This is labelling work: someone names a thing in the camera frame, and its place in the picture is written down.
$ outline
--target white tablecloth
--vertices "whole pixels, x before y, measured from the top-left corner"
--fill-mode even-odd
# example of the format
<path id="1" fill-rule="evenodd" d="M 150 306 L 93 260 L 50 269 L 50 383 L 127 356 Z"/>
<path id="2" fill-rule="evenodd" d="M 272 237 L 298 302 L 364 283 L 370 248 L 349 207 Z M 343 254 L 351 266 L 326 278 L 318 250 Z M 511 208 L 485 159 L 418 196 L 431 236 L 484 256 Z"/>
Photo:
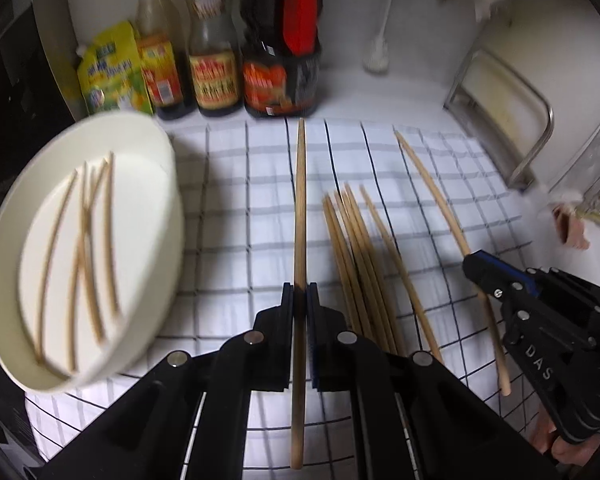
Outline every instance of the white tablecloth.
<path id="1" fill-rule="evenodd" d="M 170 132 L 186 212 L 182 278 L 168 320 L 129 370 L 68 394 L 27 395 L 41 455 L 50 459 L 136 380 L 175 349 L 211 352 L 248 330 L 255 314 L 280 303 L 293 275 L 296 120 L 222 122 Z M 413 146 L 458 216 L 472 250 L 485 249 L 525 267 L 534 263 L 515 192 L 508 191 L 478 143 L 462 134 L 395 125 Z M 322 215 L 325 193 L 363 184 L 392 235 L 427 310 L 447 367 L 525 433 L 538 399 L 508 359 L 512 394 L 498 392 L 493 348 L 461 254 L 432 196 L 394 137 L 394 126 L 306 122 L 307 277 L 320 302 L 344 300 Z M 358 201 L 363 205 L 362 197 Z M 368 212 L 380 254 L 384 245 Z M 388 257 L 385 277 L 410 351 L 427 349 L 408 297 Z M 501 320 L 499 308 L 494 308 Z M 244 478 L 356 477 L 347 393 L 319 394 L 307 384 L 302 471 L 289 469 L 290 395 L 254 393 Z"/>

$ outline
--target metal rivet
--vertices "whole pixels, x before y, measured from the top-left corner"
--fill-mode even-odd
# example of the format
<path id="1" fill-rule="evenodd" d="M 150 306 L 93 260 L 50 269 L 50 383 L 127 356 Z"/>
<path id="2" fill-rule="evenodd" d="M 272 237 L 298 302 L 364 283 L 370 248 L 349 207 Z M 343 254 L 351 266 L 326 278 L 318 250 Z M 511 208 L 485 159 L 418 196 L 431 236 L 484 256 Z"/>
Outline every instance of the metal rivet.
<path id="1" fill-rule="evenodd" d="M 188 357 L 189 356 L 187 356 L 187 354 L 182 350 L 176 350 L 175 352 L 171 352 L 169 355 L 167 355 L 167 362 L 174 368 L 177 368 L 178 366 L 182 366 L 184 363 L 186 363 Z"/>
<path id="2" fill-rule="evenodd" d="M 418 366 L 429 366 L 433 362 L 433 357 L 428 352 L 416 352 L 412 359 Z"/>
<path id="3" fill-rule="evenodd" d="M 353 332 L 340 332 L 338 334 L 338 341 L 340 341 L 343 345 L 353 345 L 358 340 L 358 336 Z"/>
<path id="4" fill-rule="evenodd" d="M 250 345 L 257 345 L 264 341 L 264 334 L 259 330 L 249 330 L 244 335 L 244 340 Z"/>

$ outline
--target person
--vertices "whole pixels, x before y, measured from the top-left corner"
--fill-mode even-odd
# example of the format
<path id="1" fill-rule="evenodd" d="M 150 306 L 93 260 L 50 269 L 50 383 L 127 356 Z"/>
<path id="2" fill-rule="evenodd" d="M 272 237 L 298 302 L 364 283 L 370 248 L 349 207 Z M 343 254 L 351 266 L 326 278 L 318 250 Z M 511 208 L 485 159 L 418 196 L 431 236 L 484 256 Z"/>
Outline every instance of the person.
<path id="1" fill-rule="evenodd" d="M 569 444 L 561 436 L 558 436 L 554 422 L 544 406 L 540 405 L 538 421 L 529 442 L 542 454 L 551 449 L 552 456 L 558 462 L 582 467 L 600 446 L 600 433 L 592 435 L 576 446 Z"/>

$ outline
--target yellow package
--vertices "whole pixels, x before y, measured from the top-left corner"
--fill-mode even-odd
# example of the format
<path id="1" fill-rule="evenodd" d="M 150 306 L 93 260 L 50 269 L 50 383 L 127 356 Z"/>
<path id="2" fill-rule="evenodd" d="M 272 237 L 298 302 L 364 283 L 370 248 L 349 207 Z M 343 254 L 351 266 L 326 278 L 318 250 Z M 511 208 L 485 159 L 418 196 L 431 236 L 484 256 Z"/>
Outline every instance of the yellow package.
<path id="1" fill-rule="evenodd" d="M 78 67 L 78 80 L 90 115 L 117 109 L 153 113 L 129 22 L 96 37 Z"/>

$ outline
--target white bowl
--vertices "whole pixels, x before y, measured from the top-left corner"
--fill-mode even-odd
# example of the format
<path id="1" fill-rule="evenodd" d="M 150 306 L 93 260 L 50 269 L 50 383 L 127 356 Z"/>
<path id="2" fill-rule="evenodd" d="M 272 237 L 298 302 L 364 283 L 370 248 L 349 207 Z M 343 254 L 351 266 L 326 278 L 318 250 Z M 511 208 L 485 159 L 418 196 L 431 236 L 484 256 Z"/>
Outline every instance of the white bowl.
<path id="1" fill-rule="evenodd" d="M 78 369 L 68 371 L 68 277 L 78 222 L 80 181 L 74 185 L 56 249 L 45 302 L 45 357 L 34 355 L 38 304 L 51 224 L 66 184 L 83 161 L 116 157 L 112 209 L 114 267 L 121 315 L 109 315 L 104 298 L 101 222 L 93 221 L 94 275 L 107 335 L 98 345 L 86 300 L 78 290 Z M 104 206 L 96 201 L 94 218 Z M 166 133 L 149 117 L 108 112 L 75 124 L 46 145 L 18 176 L 0 208 L 0 363 L 24 390 L 56 393 L 103 379 L 138 358 L 160 329 L 182 262 L 184 214 L 175 158 Z"/>

